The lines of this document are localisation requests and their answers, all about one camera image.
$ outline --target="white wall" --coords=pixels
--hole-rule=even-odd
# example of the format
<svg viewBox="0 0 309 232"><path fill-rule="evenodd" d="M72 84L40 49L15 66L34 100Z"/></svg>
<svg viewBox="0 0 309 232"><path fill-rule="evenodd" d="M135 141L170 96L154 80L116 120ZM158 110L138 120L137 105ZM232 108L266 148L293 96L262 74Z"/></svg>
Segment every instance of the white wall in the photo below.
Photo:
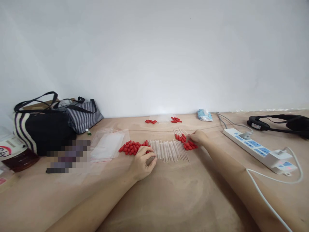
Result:
<svg viewBox="0 0 309 232"><path fill-rule="evenodd" d="M50 90L105 117L309 108L306 0L3 0L0 124Z"/></svg>

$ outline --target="power cord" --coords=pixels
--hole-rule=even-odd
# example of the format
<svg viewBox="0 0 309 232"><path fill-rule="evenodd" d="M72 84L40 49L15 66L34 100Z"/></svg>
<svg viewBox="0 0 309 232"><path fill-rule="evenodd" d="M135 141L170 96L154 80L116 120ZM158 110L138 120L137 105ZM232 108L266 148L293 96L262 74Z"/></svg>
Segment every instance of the power cord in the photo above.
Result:
<svg viewBox="0 0 309 232"><path fill-rule="evenodd" d="M232 124L234 124L234 125L236 125L236 126L246 127L246 128L249 129L251 132L253 132L253 130L252 130L250 127L247 127L247 126L245 126L245 125L236 124L236 123L232 122L230 119L228 119L227 117L225 117L224 115L219 114L219 112L211 112L211 113L215 113L215 114L218 115L219 120L220 120L221 122L223 122L223 124L225 125L225 129L227 129L228 127L226 126L225 122L221 119L220 116L224 117L227 121L229 121L230 123L232 123Z"/></svg>
<svg viewBox="0 0 309 232"><path fill-rule="evenodd" d="M255 182L253 176L252 176L251 173L250 173L250 172L254 172L254 173L260 174L261 176L264 176L264 177L266 177L266 178L268 178L268 179L275 180L275 181L278 181L278 182L281 182L281 183L285 183L285 184L296 184L296 183L301 182L301 181L303 180L303 178L304 178L303 170L302 170L302 168L301 168L301 166L300 166L300 164L299 164L299 162L298 162L298 160L297 160L296 155L295 155L294 152L292 151L292 149L289 148L289 147L286 147L286 148L288 148L288 149L290 150L290 152L292 153L292 156L293 156L293 158L295 159L296 165L297 165L297 167L299 168L300 176L299 176L298 180L293 181L293 182L286 182L286 181L281 181L281 180L277 180L277 179L274 179L274 178L265 176L265 175L263 175L263 174L261 174L261 173L259 173L259 172L257 172L257 171L254 171L254 170L252 170L252 169L246 169L246 171L247 171L248 175L250 176L250 178L251 178L251 180L252 180L252 182L253 182L255 188L257 189L257 192L260 194L261 198L264 200L264 202L265 202L266 205L269 207L269 209L274 213L274 215L278 218L278 220L283 224L283 226L284 226L289 232L293 232L293 231L290 229L290 227L285 223L285 221L279 216L279 214L274 210L274 208L269 204L269 202L266 200L266 198L264 197L263 193L262 193L261 190L259 189L257 183Z"/></svg>

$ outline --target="right hand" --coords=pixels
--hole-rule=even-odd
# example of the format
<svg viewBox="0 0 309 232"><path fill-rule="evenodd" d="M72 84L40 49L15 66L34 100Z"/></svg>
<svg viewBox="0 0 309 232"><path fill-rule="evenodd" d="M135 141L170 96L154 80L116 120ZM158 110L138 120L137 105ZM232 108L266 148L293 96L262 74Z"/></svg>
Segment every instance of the right hand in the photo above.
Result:
<svg viewBox="0 0 309 232"><path fill-rule="evenodd" d="M196 130L192 134L189 135L189 138L192 139L194 142L201 143L203 140L207 140L208 136L201 130Z"/></svg>
<svg viewBox="0 0 309 232"><path fill-rule="evenodd" d="M151 147L141 146L138 149L138 152L135 155L134 160L132 161L129 171L128 171L129 175L131 175L135 181L144 179L146 176L148 176L152 172L158 160L158 158L155 157L151 161L151 163L147 166L146 161L152 156L157 156L157 155L153 152L153 149Z"/></svg>

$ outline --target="brown bottle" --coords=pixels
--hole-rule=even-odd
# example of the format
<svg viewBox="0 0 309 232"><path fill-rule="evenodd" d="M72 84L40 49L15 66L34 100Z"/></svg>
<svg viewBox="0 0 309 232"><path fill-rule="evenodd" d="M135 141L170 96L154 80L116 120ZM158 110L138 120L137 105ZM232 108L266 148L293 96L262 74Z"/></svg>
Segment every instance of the brown bottle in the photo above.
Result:
<svg viewBox="0 0 309 232"><path fill-rule="evenodd" d="M18 137L0 127L0 161L14 172L34 165L39 156L33 153Z"/></svg>

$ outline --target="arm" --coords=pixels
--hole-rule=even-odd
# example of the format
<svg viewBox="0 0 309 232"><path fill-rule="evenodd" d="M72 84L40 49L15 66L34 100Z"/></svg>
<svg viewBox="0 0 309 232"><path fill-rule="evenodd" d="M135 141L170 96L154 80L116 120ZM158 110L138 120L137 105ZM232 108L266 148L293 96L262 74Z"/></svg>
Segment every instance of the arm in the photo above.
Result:
<svg viewBox="0 0 309 232"><path fill-rule="evenodd" d="M212 143L201 130L197 130L189 137L208 151L220 174L244 203L261 231L287 231L257 192L244 166ZM254 177L254 180L270 205L294 232L308 231L303 221L272 195L258 178Z"/></svg>
<svg viewBox="0 0 309 232"><path fill-rule="evenodd" d="M144 179L153 170L157 158L149 166L146 160L156 156L150 147L140 147L129 170L113 180L91 197L79 203L60 218L46 232L94 232L101 225L122 196L139 180Z"/></svg>

